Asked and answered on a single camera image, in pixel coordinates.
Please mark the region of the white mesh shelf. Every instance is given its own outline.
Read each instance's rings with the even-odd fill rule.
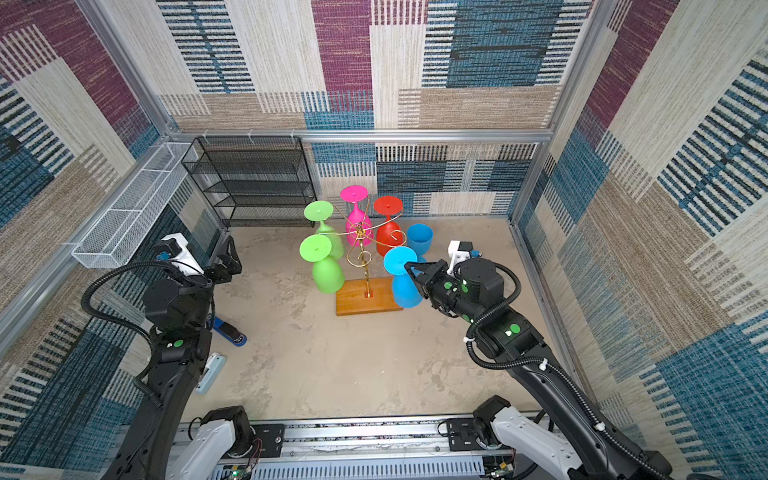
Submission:
[[[104,215],[85,234],[72,256],[85,268],[116,268],[136,252],[187,172],[181,165],[195,161],[189,144],[167,142],[131,180]]]

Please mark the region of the black wire rack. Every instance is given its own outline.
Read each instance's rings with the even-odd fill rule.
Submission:
[[[299,138],[197,137],[182,164],[227,227],[314,227],[317,200]]]

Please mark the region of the wooden board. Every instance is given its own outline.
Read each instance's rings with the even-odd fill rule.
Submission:
[[[392,277],[371,279],[373,296],[366,298],[366,279],[347,280],[336,292],[336,315],[394,312],[402,310],[392,298]]]

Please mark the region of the mesh shelf tier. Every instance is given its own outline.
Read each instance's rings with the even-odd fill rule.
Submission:
[[[187,143],[167,142],[159,147],[84,235],[72,256],[86,268],[117,268],[128,263],[187,176],[180,161],[196,156]]]
[[[316,200],[301,140],[291,137],[198,137],[183,162],[228,227],[305,227]]]

